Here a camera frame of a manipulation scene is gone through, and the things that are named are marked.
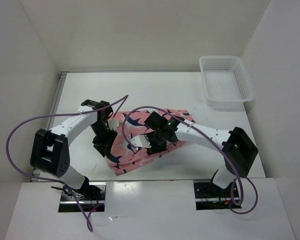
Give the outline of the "pink shark print shorts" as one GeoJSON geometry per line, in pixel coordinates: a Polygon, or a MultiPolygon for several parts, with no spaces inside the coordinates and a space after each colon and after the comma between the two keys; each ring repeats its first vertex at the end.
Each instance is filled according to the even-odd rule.
{"type": "MultiPolygon", "coordinates": [[[[122,134],[122,124],[127,116],[127,111],[118,112],[115,117],[110,118],[110,123],[118,124],[115,131],[117,136],[112,144],[110,154],[105,157],[108,167],[111,168],[115,175],[123,175],[131,172],[142,166],[152,163],[155,159],[167,155],[183,145],[185,141],[178,141],[175,143],[168,143],[167,150],[148,155],[145,148],[134,148],[128,144],[122,134]]],[[[152,132],[150,127],[145,124],[147,117],[150,116],[149,110],[138,110],[132,113],[124,124],[125,135],[131,139],[137,135],[148,134],[152,132]]]]}

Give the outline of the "aluminium table edge rail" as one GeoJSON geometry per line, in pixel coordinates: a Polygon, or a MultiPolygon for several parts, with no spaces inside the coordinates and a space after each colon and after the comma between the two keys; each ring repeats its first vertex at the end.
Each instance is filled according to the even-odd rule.
{"type": "MultiPolygon", "coordinates": [[[[58,109],[58,106],[59,106],[59,102],[60,102],[60,99],[61,99],[62,91],[63,91],[65,80],[66,80],[66,77],[67,77],[68,73],[69,73],[68,71],[62,71],[60,73],[59,80],[58,80],[58,85],[57,85],[57,88],[56,88],[56,92],[55,92],[54,99],[53,99],[53,102],[52,102],[52,107],[51,107],[51,110],[50,110],[50,115],[54,115],[54,114],[57,113],[57,109],[58,109]]],[[[54,121],[55,121],[54,117],[48,117],[45,129],[46,130],[50,129],[53,126],[54,121]]]]}

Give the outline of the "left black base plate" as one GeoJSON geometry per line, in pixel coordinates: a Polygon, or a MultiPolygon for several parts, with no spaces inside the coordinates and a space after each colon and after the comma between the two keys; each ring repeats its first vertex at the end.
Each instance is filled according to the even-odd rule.
{"type": "MultiPolygon", "coordinates": [[[[80,204],[103,204],[106,198],[106,182],[97,182],[93,181],[90,183],[93,186],[93,192],[90,196],[79,196],[73,191],[77,200],[80,204]]],[[[71,195],[67,188],[63,187],[61,196],[60,196],[60,204],[76,204],[75,198],[71,195]]]]}

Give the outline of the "white plastic basket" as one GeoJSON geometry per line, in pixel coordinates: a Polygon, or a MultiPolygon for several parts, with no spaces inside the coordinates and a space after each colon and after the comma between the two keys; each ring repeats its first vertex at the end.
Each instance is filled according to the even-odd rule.
{"type": "Polygon", "coordinates": [[[213,107],[233,107],[255,98],[251,77],[241,58],[209,55],[199,58],[206,103],[213,107]]]}

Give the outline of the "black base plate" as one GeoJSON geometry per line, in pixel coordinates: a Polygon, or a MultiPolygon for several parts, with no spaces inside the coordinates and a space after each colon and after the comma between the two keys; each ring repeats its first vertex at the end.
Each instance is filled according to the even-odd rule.
{"type": "Polygon", "coordinates": [[[209,181],[194,181],[194,196],[197,202],[227,202],[231,201],[231,186],[222,189],[209,181]]]}
{"type": "MultiPolygon", "coordinates": [[[[93,186],[93,192],[90,196],[79,196],[73,191],[77,200],[80,204],[103,204],[106,198],[106,182],[97,182],[93,181],[90,183],[93,186]]],[[[63,187],[61,196],[60,196],[60,204],[76,204],[75,198],[71,195],[67,188],[63,187]]]]}

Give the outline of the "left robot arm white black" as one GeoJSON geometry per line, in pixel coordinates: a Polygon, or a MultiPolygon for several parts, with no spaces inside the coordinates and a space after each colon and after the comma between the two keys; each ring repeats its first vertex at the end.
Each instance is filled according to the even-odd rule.
{"type": "Polygon", "coordinates": [[[97,199],[101,190],[71,166],[69,146],[86,128],[91,127],[95,134],[93,147],[103,157],[108,157],[117,136],[108,123],[113,109],[109,102],[87,99],[81,103],[78,112],[78,115],[69,117],[58,126],[36,132],[30,165],[72,188],[72,194],[77,199],[97,199]]]}

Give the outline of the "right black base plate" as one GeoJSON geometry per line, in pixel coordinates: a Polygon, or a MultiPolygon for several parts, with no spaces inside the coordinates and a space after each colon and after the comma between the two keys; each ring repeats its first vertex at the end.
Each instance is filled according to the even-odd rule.
{"type": "Polygon", "coordinates": [[[209,181],[194,181],[194,196],[197,202],[227,202],[231,201],[231,186],[222,189],[209,181]]]}

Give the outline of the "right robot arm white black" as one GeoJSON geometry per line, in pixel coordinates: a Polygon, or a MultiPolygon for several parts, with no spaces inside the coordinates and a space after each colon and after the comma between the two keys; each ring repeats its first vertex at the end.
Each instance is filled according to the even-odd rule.
{"type": "Polygon", "coordinates": [[[166,118],[165,114],[159,115],[155,111],[148,116],[145,124],[153,130],[145,135],[149,142],[149,154],[167,150],[168,143],[181,142],[221,150],[224,166],[214,173],[209,184],[209,191],[215,197],[222,196],[237,176],[247,177],[259,153],[240,127],[232,130],[210,128],[181,116],[166,118]]]}

